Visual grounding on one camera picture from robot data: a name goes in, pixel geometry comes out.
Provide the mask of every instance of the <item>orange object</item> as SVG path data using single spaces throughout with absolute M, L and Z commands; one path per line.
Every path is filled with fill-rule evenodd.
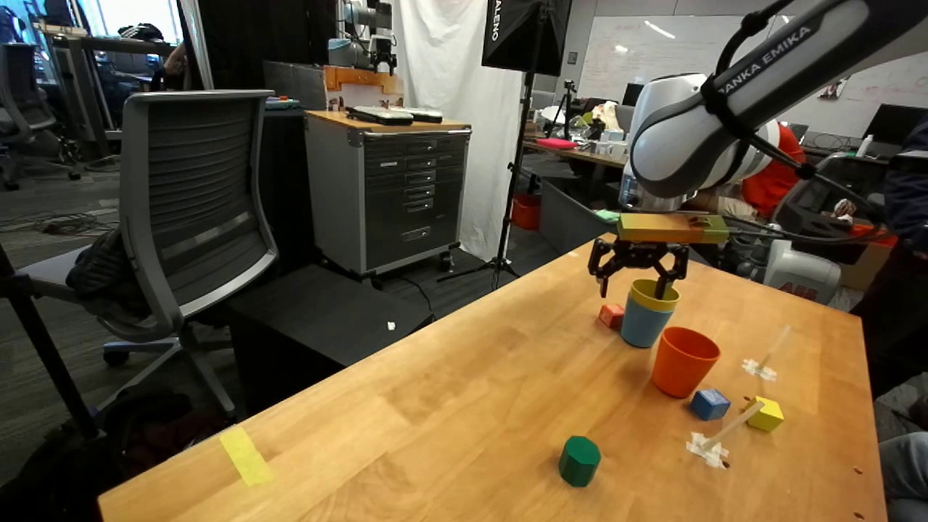
M 892 231 L 876 228 L 869 219 L 856 219 L 849 225 L 849 235 L 860 238 L 860 239 L 873 239 L 873 242 L 886 242 L 886 245 L 892 245 L 900 239 Z
M 624 309 L 618 305 L 611 305 L 611 300 L 599 305 L 599 316 L 596 316 L 599 325 L 618 329 L 621 318 L 624 318 Z
M 543 219 L 543 196 L 540 193 L 517 193 L 512 196 L 512 225 L 518 228 L 540 228 Z
M 689 396 L 718 352 L 718 345 L 699 329 L 668 326 L 649 380 L 670 396 Z
M 386 96 L 404 96 L 404 83 L 396 74 L 383 74 L 372 68 L 354 67 L 321 67 L 325 90 L 341 90 L 344 83 L 367 83 Z
M 570 142 L 570 139 L 540 139 L 540 148 L 549 148 L 549 149 L 575 149 L 575 142 Z
M 781 149 L 797 161 L 807 161 L 799 139 L 785 125 L 781 125 Z M 743 178 L 743 196 L 757 209 L 759 218 L 772 218 L 795 183 L 797 173 L 788 165 L 772 160 L 763 171 Z

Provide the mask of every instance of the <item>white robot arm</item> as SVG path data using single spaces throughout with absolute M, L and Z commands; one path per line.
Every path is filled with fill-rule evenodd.
M 717 74 L 646 83 L 628 126 L 628 171 L 656 196 L 726 183 L 736 139 L 840 71 L 928 49 L 926 17 L 928 0 L 821 0 Z

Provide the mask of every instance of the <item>metal cabinet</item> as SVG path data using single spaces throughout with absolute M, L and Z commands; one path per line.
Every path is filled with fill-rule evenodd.
M 357 274 L 389 273 L 457 242 L 467 125 L 373 125 L 306 112 L 318 249 Z

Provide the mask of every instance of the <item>yellow tape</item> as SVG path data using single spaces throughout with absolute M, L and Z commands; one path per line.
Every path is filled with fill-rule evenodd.
M 227 432 L 219 432 L 219 442 L 228 455 L 228 461 L 235 464 L 241 480 L 246 487 L 257 487 L 257 484 L 267 484 L 273 479 L 264 455 L 257 451 L 256 441 L 241 428 L 241 426 L 233 426 Z

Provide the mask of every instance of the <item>green block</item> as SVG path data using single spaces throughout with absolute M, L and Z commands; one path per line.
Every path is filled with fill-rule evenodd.
M 582 434 L 570 434 L 559 451 L 559 479 L 585 487 L 599 466 L 599 447 Z

